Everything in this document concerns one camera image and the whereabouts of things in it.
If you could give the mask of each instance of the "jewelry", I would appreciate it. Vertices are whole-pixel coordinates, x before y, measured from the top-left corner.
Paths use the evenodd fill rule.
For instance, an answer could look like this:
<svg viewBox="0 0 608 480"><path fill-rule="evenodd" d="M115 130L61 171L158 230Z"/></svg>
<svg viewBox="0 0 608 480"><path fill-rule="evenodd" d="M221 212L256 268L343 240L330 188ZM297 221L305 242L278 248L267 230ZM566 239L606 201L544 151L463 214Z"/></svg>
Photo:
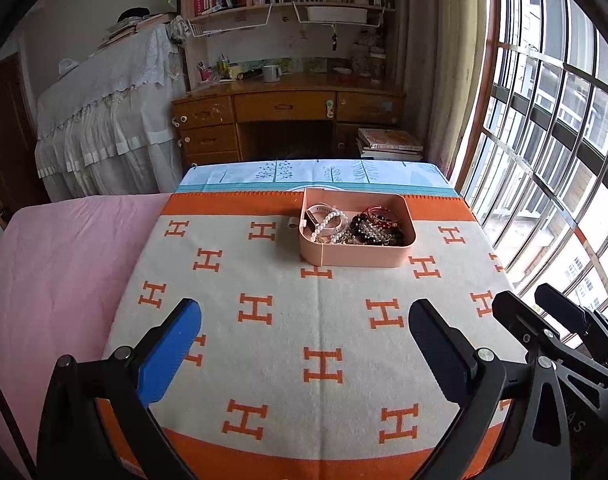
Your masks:
<svg viewBox="0 0 608 480"><path fill-rule="evenodd" d="M312 232L314 232L320 224L318 218L323 219L334 210L334 207L331 207L328 204L324 203L315 204L314 206L309 207L304 213L306 225ZM337 227L339 227L339 223L337 223L337 225L331 225L330 228L328 228L327 225L327 228L321 232L321 235L330 236L331 234L333 234L335 228Z"/></svg>
<svg viewBox="0 0 608 480"><path fill-rule="evenodd" d="M384 229L380 225L373 224L365 212L353 217L350 229L354 238L361 244L380 246L404 245L404 234L397 225L390 229Z"/></svg>
<svg viewBox="0 0 608 480"><path fill-rule="evenodd" d="M399 219L389 209L375 206L366 209L365 214L370 222L382 229L393 229L398 227Z"/></svg>
<svg viewBox="0 0 608 480"><path fill-rule="evenodd" d="M317 237L320 236L320 234L326 229L328 222L330 222L333 218L336 217L340 218L340 223L336 228L333 229L333 234L331 235L331 243L335 243L333 239L336 237L337 234L345 231L349 224L348 216L346 216L343 211L340 211L338 209L333 209L330 213L328 213L328 215L326 215L321 224L319 224L315 228L313 233L310 235L310 240L312 242L316 241Z"/></svg>

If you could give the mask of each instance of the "cup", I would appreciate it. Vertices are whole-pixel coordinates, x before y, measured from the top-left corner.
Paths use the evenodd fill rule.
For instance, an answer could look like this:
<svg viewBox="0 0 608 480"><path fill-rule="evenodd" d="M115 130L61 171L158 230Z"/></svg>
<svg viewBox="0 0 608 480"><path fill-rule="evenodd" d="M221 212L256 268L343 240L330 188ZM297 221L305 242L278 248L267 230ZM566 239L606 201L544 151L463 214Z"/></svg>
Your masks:
<svg viewBox="0 0 608 480"><path fill-rule="evenodd" d="M263 72L264 83L274 83L281 78L281 68L279 65L267 65L261 71Z"/></svg>

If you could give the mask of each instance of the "wooden door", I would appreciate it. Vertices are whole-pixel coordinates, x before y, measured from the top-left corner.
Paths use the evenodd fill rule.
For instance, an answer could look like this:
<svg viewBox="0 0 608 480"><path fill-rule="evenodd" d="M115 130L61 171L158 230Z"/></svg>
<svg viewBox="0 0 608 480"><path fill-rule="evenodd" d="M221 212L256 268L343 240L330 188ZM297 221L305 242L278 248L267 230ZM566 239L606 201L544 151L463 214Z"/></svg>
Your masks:
<svg viewBox="0 0 608 480"><path fill-rule="evenodd" d="M0 61L0 206L5 221L50 202L35 164L36 134L26 110L17 54Z"/></svg>

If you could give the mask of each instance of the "desk drawer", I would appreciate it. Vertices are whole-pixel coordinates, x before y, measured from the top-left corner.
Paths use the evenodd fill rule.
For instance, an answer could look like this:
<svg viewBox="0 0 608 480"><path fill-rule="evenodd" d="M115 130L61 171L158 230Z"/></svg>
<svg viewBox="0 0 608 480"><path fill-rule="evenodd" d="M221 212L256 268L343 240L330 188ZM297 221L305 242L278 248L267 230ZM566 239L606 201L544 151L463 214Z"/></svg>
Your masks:
<svg viewBox="0 0 608 480"><path fill-rule="evenodd" d="M213 153L235 152L237 138L235 125L210 126L209 128L195 128L181 132L181 142L184 153Z"/></svg>
<svg viewBox="0 0 608 480"><path fill-rule="evenodd" d="M390 124L402 120L404 98L385 95L339 92L337 120L344 123Z"/></svg>
<svg viewBox="0 0 608 480"><path fill-rule="evenodd" d="M180 130L235 122L229 96L173 105L173 114L180 125Z"/></svg>
<svg viewBox="0 0 608 480"><path fill-rule="evenodd" d="M203 153L202 155L185 155L186 167L208 166L209 164L227 164L228 162L239 162L237 152Z"/></svg>
<svg viewBox="0 0 608 480"><path fill-rule="evenodd" d="M235 96L237 121L323 121L326 102L335 104L335 92L261 92Z"/></svg>

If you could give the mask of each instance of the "curtain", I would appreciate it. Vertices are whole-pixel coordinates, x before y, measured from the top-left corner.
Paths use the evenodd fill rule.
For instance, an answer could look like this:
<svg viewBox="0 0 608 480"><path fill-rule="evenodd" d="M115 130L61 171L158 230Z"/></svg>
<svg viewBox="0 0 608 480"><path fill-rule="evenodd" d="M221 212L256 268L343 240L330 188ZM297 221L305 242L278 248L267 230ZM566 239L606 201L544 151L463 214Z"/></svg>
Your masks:
<svg viewBox="0 0 608 480"><path fill-rule="evenodd" d="M397 0L395 82L406 92L404 126L447 174L473 112L484 55L486 0Z"/></svg>
<svg viewBox="0 0 608 480"><path fill-rule="evenodd" d="M183 77L114 92L39 139L37 170L50 200L174 192L181 156L171 108L185 92Z"/></svg>

